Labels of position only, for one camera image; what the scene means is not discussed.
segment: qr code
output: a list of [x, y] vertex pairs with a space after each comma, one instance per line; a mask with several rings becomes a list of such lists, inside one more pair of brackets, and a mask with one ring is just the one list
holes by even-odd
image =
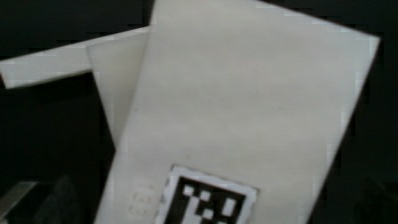
[[174, 166], [156, 224], [243, 224], [256, 196], [252, 187]]

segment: paper sheet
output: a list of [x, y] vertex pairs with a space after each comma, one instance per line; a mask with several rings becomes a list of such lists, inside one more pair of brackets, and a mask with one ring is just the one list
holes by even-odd
[[[176, 165], [259, 190], [234, 223], [305, 223], [376, 44], [254, 0], [156, 1], [97, 224], [163, 224]], [[227, 212], [193, 214], [197, 200], [181, 220], [199, 223]]]
[[92, 70], [115, 146], [126, 124], [147, 28], [0, 62], [7, 89]]
[[87, 40], [64, 47], [0, 61], [5, 88], [39, 83], [90, 69], [87, 46], [129, 38], [147, 32], [147, 28]]

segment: white paper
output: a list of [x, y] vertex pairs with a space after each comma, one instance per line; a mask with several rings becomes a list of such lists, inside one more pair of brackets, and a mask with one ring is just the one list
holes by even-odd
[[158, 0], [97, 224], [152, 224], [172, 165], [305, 223], [378, 38], [254, 0]]
[[115, 147], [129, 114], [147, 33], [87, 47]]
[[112, 42], [147, 32], [147, 28], [90, 39], [42, 52], [0, 61], [0, 73], [5, 88], [32, 85], [57, 77], [90, 70], [85, 48], [92, 44]]
[[147, 28], [92, 39], [0, 62], [5, 88], [33, 85], [92, 70], [115, 146], [126, 124]]

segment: white rectangle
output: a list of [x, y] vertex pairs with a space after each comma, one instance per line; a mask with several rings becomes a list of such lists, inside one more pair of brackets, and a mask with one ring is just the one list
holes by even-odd
[[154, 223], [172, 164], [259, 189], [247, 223], [311, 214], [378, 38], [266, 5], [156, 1], [97, 224]]

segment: black background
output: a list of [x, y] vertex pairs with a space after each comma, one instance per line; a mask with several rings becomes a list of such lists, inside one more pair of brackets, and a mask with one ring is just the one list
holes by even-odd
[[[355, 223], [353, 211], [364, 179], [371, 177], [382, 184], [398, 182], [398, 1], [275, 0], [268, 2], [376, 35], [382, 39], [309, 220], [316, 224], [350, 224]], [[7, 58], [145, 26], [149, 9], [151, 2], [144, 0], [1, 0], [0, 56]]]
[[0, 197], [19, 181], [51, 183], [65, 175], [92, 223], [113, 150], [90, 73], [0, 89]]

